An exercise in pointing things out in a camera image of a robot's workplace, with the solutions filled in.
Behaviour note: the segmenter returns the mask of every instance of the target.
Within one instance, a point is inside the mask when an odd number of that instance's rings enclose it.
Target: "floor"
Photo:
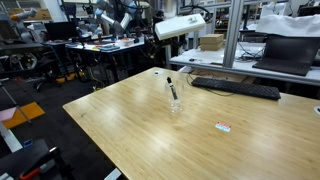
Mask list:
[[[110,160],[62,108],[62,105],[92,93],[92,82],[72,80],[61,87],[47,84],[41,92],[33,89],[33,82],[10,80],[3,85],[20,106],[37,102],[45,111],[44,115],[33,119],[32,124],[24,123],[11,129],[21,143],[43,138],[49,148],[59,147],[64,160],[72,164],[72,174],[77,180],[104,179],[113,170]],[[1,110],[13,107],[2,89],[0,94]],[[0,139],[1,158],[10,150]]]

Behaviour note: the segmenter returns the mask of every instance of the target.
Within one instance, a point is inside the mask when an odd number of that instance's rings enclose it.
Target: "pen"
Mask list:
[[[171,92],[172,92],[172,96],[173,96],[173,99],[175,102],[179,102],[179,98],[177,96],[177,92],[176,92],[176,89],[174,88],[173,84],[172,84],[172,81],[171,81],[171,78],[168,77],[167,78],[167,81],[168,81],[168,84],[169,84],[169,87],[171,89]]]

